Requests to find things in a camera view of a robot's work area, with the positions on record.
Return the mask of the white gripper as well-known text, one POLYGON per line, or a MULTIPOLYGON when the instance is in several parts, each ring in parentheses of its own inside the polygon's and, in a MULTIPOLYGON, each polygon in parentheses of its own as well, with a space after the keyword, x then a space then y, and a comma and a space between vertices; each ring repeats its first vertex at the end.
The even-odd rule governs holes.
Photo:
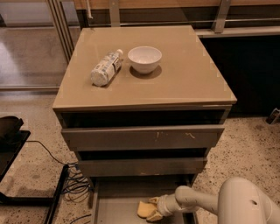
POLYGON ((179 208, 179 204, 175 199, 175 195, 162 195, 148 199, 149 203, 157 204, 157 210, 153 211, 146 220, 148 222, 161 221, 163 216, 173 215, 179 208))

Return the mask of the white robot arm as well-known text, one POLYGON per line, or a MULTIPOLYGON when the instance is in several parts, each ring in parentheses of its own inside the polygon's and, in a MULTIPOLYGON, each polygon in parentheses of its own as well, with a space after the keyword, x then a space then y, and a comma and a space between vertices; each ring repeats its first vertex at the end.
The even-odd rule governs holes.
POLYGON ((147 221, 159 221, 175 213, 200 207, 218 217, 218 224, 280 224, 280 207, 245 178, 227 179, 217 196, 179 186, 174 194, 149 199, 153 208, 147 221))

